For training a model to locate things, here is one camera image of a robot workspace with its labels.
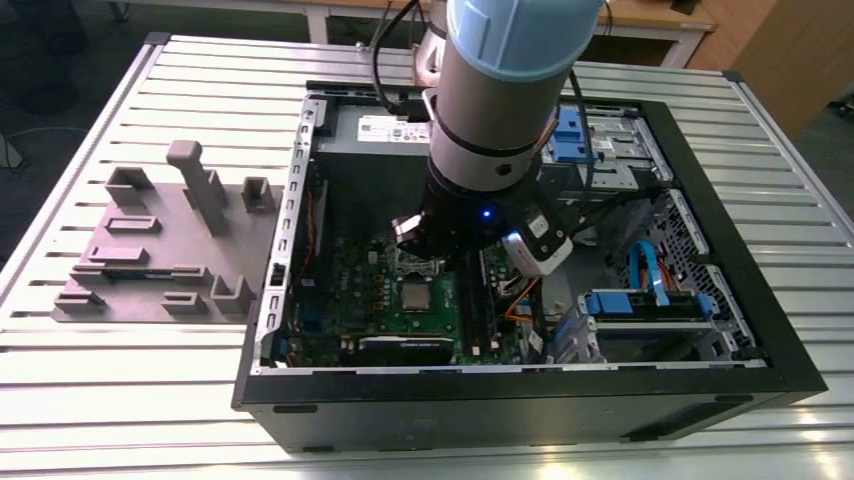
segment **white table leg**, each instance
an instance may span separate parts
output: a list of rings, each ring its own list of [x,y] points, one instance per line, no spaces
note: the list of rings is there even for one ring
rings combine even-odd
[[[679,39],[673,42],[667,56],[661,62],[661,67],[665,68],[684,68],[693,55],[693,51],[699,46],[699,42],[703,39],[704,32],[696,30],[683,30],[679,33]]]
[[[308,20],[308,38],[310,43],[320,43],[322,45],[329,43],[329,34],[325,29],[325,19],[328,16],[328,8],[305,8],[305,19]]]

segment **metal slotted tabletop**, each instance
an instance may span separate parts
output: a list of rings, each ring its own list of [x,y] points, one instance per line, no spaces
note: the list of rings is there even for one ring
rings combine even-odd
[[[388,51],[380,62],[388,83],[410,83],[408,52]],[[576,66],[585,95],[669,105],[829,387],[791,408],[745,414],[675,442],[288,455],[229,408],[242,326],[50,319],[109,201],[113,168],[144,166],[153,181],[178,181],[164,154],[173,139],[188,139],[204,145],[201,160],[222,183],[265,176],[284,185],[305,81],[368,82],[368,70],[368,55],[345,46],[181,36],[142,46],[0,274],[0,474],[851,475],[851,223],[749,91],[716,72]]]

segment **wooden table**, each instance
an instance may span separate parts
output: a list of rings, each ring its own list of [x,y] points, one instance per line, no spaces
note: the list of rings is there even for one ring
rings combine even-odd
[[[310,43],[328,44],[326,18],[360,17],[381,18],[386,0],[125,0],[129,3],[254,10],[265,12],[298,13],[308,22]],[[430,0],[421,0],[429,14]],[[390,0],[389,16],[405,6],[406,0]],[[683,15],[669,9],[669,0],[611,0],[613,11],[612,37],[665,40],[672,42],[661,67],[681,68],[699,45],[705,32],[715,29],[715,20],[697,5],[692,15]],[[607,11],[599,13],[596,34],[605,32]]]
[[[352,16],[380,18],[388,5],[386,0],[297,0],[310,3],[305,10],[312,43],[328,43],[325,18],[328,16]],[[390,0],[389,15],[406,4],[406,0]],[[425,11],[430,0],[421,0]],[[669,0],[611,0],[613,21],[611,36],[668,40],[672,42],[661,67],[681,68],[687,64],[693,50],[705,32],[711,32],[716,23],[701,4],[691,15],[669,9]],[[596,34],[605,33],[607,10],[599,12]]]

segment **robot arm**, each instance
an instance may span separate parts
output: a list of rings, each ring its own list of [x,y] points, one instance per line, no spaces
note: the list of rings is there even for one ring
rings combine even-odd
[[[455,257],[501,239],[521,273],[572,250],[537,184],[537,149],[568,69],[603,0],[449,0],[432,116],[429,178],[417,215],[393,221],[398,247]]]

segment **black computer case frame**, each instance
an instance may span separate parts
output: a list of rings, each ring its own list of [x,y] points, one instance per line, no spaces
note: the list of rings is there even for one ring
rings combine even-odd
[[[308,87],[325,90],[309,98],[357,91],[358,102],[376,102],[368,86]],[[410,97],[420,93],[398,90]],[[641,111],[767,368],[260,376],[249,371],[257,327],[252,314],[232,406],[252,414],[286,451],[673,439],[747,410],[788,405],[825,390],[667,106],[631,99],[587,101]]]

